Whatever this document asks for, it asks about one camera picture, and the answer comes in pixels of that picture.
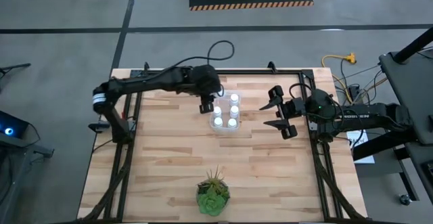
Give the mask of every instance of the caster wheel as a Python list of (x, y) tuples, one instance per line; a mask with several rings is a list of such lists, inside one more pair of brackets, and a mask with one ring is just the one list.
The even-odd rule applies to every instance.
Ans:
[(407, 194), (400, 195), (399, 200), (400, 200), (400, 203), (402, 205), (405, 205), (405, 206), (410, 205), (410, 203), (412, 202), (412, 200), (410, 199), (409, 195), (407, 195)]

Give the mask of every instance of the blue light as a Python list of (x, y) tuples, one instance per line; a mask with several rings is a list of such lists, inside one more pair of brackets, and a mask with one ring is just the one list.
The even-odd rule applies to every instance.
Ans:
[(6, 135), (10, 136), (10, 135), (12, 135), (12, 133), (14, 133), (14, 130), (13, 130), (13, 129), (11, 129), (11, 128), (7, 128), (7, 129), (5, 129), (5, 134), (6, 134)]

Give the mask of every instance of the green plant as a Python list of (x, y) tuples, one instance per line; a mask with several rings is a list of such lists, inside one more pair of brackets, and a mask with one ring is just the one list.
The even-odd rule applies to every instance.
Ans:
[(207, 180), (198, 184), (197, 203), (202, 214), (217, 216), (222, 213), (224, 206), (230, 198), (229, 188), (223, 183), (223, 178), (219, 179), (218, 167), (215, 176), (212, 170)]

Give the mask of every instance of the wooden tabletop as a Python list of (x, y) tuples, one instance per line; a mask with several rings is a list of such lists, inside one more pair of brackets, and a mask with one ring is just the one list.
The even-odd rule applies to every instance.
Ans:
[[(335, 95), (329, 68), (311, 69), (317, 88)], [(113, 76), (127, 78), (130, 71), (115, 69)], [(298, 136), (283, 140), (276, 129), (263, 124), (276, 119), (275, 110), (258, 111), (267, 104), (267, 91), (275, 85), (283, 87), (284, 99), (289, 100), (288, 88), (298, 83), (297, 76), (220, 78), (225, 89), (242, 95), (240, 129), (230, 136), (215, 134), (209, 126), (210, 115), (199, 113), (197, 97), (165, 91), (143, 93), (124, 221), (322, 221), (305, 118), (290, 120), (296, 125)], [(300, 96), (298, 87), (293, 92)], [(116, 105), (119, 112), (123, 105), (124, 97)], [(95, 147), (110, 138), (111, 132), (98, 135)], [(347, 141), (336, 139), (330, 146), (338, 187), (366, 216)], [(93, 154), (78, 217), (89, 213), (106, 191), (115, 148), (110, 143)], [(210, 217), (198, 210), (196, 185), (206, 179), (206, 171), (214, 171), (217, 165), (222, 169), (231, 199), (221, 215)], [(327, 196), (330, 212), (335, 213), (329, 189)], [(116, 207), (115, 198), (113, 215)]]

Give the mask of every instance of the gray floor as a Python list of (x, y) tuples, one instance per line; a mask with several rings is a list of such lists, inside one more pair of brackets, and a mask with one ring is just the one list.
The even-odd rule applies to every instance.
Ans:
[[(314, 7), (190, 12), (188, 0), (136, 0), (130, 26), (239, 26), (433, 23), (433, 0), (314, 0)], [(0, 0), (2, 28), (120, 27), (128, 0)], [(121, 68), (169, 66), (192, 55), (206, 55), (215, 41), (236, 46), (219, 68), (317, 67), (327, 54), (355, 52), (358, 63), (344, 64), (346, 75), (375, 66), (378, 56), (404, 47), (422, 30), (201, 32), (128, 34)], [(70, 221), (78, 210), (97, 119), (92, 89), (110, 73), (118, 34), (0, 35), (0, 66), (31, 62), (1, 81), (1, 110), (35, 124), (53, 158), (35, 164), (15, 211), (14, 223)], [(217, 47), (213, 56), (229, 50)], [(327, 60), (337, 76), (339, 60)], [(348, 80), (366, 85), (379, 69)], [(388, 83), (378, 87), (376, 102), (396, 102)], [(360, 177), (369, 216), (381, 221), (431, 223), (432, 205), (406, 162), (421, 201), (401, 206), (405, 193), (398, 175)]]

